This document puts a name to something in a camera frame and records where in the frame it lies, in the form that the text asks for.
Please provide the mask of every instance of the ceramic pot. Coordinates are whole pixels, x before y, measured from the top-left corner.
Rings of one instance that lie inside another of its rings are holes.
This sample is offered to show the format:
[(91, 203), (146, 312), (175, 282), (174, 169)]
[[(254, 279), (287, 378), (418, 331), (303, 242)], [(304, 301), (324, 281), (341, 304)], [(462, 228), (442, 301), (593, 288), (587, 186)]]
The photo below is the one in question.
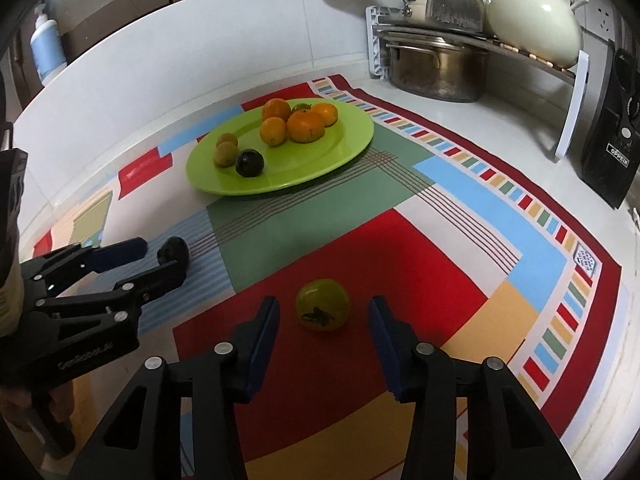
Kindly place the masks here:
[(488, 0), (486, 16), (499, 40), (562, 68), (578, 62), (582, 30), (574, 10), (588, 0)]

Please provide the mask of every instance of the stainless steel pot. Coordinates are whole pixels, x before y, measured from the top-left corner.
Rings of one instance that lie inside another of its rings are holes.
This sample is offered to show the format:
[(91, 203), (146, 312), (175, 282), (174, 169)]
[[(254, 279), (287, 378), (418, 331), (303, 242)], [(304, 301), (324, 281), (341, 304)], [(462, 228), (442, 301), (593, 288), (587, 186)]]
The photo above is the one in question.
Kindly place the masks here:
[(401, 90), (439, 101), (472, 103), (486, 88), (488, 52), (443, 38), (387, 38), (390, 79)]

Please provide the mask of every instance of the kiwi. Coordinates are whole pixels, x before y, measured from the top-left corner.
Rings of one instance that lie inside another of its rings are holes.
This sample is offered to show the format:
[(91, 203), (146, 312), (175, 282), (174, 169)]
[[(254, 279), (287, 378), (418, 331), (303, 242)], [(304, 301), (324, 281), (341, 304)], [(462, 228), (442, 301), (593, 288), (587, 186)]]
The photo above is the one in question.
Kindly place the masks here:
[(235, 147), (238, 146), (238, 138), (234, 134), (222, 134), (216, 141), (216, 148), (223, 142), (231, 142)]
[(311, 110), (311, 105), (308, 105), (306, 103), (298, 103), (291, 109), (291, 113), (299, 112), (300, 110)]
[(236, 163), (238, 147), (228, 140), (220, 142), (213, 154), (213, 163), (219, 168), (228, 168)]

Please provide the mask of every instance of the human hand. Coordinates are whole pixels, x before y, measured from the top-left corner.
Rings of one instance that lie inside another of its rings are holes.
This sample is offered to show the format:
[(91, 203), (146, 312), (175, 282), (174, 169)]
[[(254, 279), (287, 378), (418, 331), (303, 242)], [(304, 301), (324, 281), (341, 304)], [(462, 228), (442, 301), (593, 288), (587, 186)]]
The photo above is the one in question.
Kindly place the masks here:
[[(49, 392), (51, 402), (49, 409), (56, 422), (64, 422), (74, 412), (73, 383), (62, 384)], [(24, 411), (31, 407), (31, 394), (22, 388), (0, 387), (0, 413), (16, 428), (31, 431), (31, 427), (24, 418)]]

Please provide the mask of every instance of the black appliance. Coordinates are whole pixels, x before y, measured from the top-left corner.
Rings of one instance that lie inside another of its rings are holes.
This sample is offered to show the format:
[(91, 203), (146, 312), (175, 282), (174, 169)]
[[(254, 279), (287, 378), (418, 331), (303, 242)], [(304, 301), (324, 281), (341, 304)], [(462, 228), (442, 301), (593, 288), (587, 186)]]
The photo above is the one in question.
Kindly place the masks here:
[(614, 54), (596, 117), (582, 150), (582, 180), (617, 209), (640, 164), (640, 74), (626, 50)]

